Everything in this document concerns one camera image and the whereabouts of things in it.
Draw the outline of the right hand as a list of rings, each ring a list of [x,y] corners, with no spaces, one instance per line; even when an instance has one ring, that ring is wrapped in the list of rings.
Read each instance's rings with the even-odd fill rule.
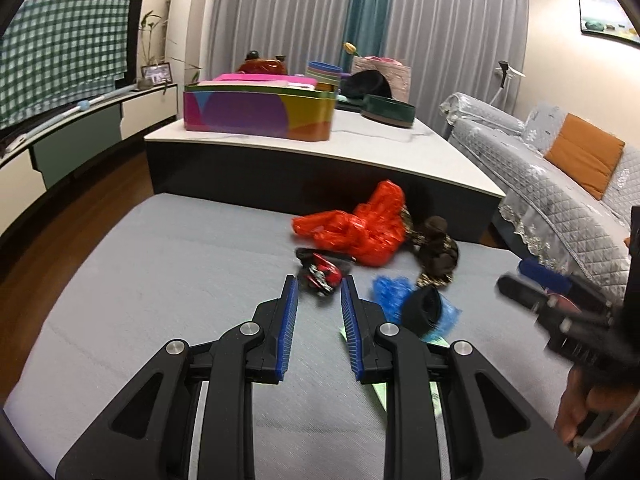
[[[638,394],[639,389],[632,385],[587,387],[582,370],[573,367],[561,396],[554,431],[564,444],[571,444],[589,412],[611,412],[620,418]]]

